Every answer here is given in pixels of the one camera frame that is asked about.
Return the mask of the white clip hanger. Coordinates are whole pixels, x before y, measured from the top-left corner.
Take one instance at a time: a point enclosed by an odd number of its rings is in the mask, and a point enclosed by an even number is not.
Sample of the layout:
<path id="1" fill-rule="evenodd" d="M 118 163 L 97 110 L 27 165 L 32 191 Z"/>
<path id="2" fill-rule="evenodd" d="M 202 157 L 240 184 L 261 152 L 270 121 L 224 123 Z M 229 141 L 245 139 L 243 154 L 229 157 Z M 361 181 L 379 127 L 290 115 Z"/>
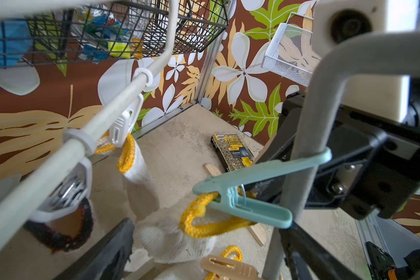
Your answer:
<path id="1" fill-rule="evenodd" d="M 96 141 L 164 69 L 172 56 L 178 15 L 178 1 L 169 1 L 164 52 L 82 129 L 69 132 L 63 146 L 3 198 L 0 202 L 0 251 L 79 161 L 95 152 Z"/>

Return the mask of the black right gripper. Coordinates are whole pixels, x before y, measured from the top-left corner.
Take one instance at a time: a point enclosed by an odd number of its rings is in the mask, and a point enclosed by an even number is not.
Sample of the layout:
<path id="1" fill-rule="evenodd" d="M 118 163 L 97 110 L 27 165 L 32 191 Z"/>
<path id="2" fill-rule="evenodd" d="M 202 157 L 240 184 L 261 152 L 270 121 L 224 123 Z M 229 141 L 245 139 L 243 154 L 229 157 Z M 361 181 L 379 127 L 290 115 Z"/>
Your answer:
<path id="1" fill-rule="evenodd" d="M 420 93 L 402 123 L 339 109 L 305 207 L 344 210 L 354 219 L 372 211 L 391 218 L 420 188 Z"/>

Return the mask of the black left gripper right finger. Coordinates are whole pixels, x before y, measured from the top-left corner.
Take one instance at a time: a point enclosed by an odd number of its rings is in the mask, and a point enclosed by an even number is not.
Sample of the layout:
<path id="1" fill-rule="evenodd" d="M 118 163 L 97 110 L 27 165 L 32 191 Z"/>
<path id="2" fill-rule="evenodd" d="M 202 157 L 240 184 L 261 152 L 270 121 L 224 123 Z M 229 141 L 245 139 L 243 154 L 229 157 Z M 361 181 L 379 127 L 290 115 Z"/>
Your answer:
<path id="1" fill-rule="evenodd" d="M 293 280 L 357 280 L 359 277 L 332 256 L 298 224 L 280 229 L 285 264 Z"/>

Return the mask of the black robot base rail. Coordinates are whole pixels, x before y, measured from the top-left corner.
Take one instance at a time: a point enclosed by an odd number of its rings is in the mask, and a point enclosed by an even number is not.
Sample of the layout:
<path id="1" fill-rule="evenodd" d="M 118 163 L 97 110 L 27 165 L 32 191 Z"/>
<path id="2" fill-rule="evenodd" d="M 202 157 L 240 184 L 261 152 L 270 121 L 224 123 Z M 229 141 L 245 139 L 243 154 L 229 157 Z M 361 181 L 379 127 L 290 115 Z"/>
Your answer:
<path id="1" fill-rule="evenodd" d="M 406 265 L 398 267 L 392 256 L 382 248 L 370 241 L 365 245 L 371 261 L 369 270 L 373 280 L 410 280 L 420 271 L 420 249 L 414 250 L 404 257 Z"/>

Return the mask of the beige clothes peg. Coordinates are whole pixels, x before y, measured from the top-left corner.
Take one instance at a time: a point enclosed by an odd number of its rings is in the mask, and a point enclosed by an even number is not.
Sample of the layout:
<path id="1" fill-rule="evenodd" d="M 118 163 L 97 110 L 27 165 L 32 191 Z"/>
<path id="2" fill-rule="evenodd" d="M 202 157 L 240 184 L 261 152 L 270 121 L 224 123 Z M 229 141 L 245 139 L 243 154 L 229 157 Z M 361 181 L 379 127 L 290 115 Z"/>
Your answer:
<path id="1" fill-rule="evenodd" d="M 257 269 L 240 261 L 208 255 L 201 259 L 201 268 L 231 280 L 261 280 Z"/>

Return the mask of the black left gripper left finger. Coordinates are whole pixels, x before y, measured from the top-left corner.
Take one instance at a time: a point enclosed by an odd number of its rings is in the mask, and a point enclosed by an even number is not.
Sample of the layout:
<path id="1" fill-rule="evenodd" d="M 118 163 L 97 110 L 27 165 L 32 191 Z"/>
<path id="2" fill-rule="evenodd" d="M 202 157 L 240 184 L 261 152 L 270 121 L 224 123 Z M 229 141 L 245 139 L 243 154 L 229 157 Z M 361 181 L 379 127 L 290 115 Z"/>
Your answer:
<path id="1" fill-rule="evenodd" d="M 56 280 L 120 280 L 133 248 L 134 224 L 123 219 Z"/>

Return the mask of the white yellow cuff glove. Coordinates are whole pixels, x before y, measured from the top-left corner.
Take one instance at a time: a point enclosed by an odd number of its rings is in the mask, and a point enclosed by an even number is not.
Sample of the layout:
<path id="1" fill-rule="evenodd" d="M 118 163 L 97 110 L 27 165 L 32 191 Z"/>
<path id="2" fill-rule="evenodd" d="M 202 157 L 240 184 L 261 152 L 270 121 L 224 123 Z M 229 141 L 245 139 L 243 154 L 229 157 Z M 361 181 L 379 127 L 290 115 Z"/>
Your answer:
<path id="1" fill-rule="evenodd" d="M 129 202 L 136 220 L 132 253 L 124 270 L 133 273 L 149 260 L 156 264 L 194 261 L 213 251 L 219 236 L 194 238 L 183 231 L 180 218 L 196 200 L 192 192 L 161 208 L 155 196 L 137 195 Z"/>
<path id="2" fill-rule="evenodd" d="M 110 133 L 106 132 L 97 141 L 97 155 L 117 158 L 117 168 L 122 174 L 123 189 L 136 220 L 142 221 L 160 209 L 159 197 L 155 192 L 155 179 L 148 170 L 141 149 L 131 134 L 128 134 L 121 148 L 112 144 Z"/>

